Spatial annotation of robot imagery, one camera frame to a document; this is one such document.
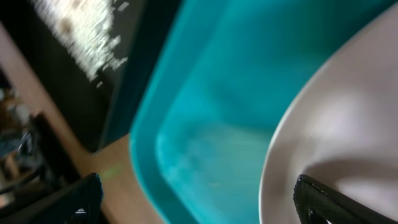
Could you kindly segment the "large white plate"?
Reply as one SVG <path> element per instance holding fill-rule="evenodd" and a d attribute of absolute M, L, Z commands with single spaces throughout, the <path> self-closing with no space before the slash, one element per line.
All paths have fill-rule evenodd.
<path fill-rule="evenodd" d="M 397 219 L 396 5 L 331 56 L 283 115 L 262 172 L 261 223 L 299 222 L 300 174 Z"/>

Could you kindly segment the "rice pile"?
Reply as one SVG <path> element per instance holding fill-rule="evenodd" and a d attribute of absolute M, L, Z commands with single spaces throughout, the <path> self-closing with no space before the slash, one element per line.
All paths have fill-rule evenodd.
<path fill-rule="evenodd" d="M 117 70 L 127 58 L 114 56 L 121 36 L 112 36 L 115 1 L 34 0 L 36 14 L 50 29 L 89 81 L 107 68 Z"/>

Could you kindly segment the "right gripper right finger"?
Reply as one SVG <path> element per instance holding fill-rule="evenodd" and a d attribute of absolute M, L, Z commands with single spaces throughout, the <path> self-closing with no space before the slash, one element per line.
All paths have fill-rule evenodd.
<path fill-rule="evenodd" d="M 293 200 L 303 224 L 397 224 L 305 174 L 297 178 Z"/>

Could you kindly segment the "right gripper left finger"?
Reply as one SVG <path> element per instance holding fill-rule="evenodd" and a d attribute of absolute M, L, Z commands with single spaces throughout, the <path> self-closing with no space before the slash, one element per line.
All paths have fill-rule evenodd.
<path fill-rule="evenodd" d="M 103 195 L 100 176 L 92 173 L 25 208 L 2 216 L 1 223 L 64 223 L 81 208 L 87 214 L 86 222 L 96 223 Z"/>

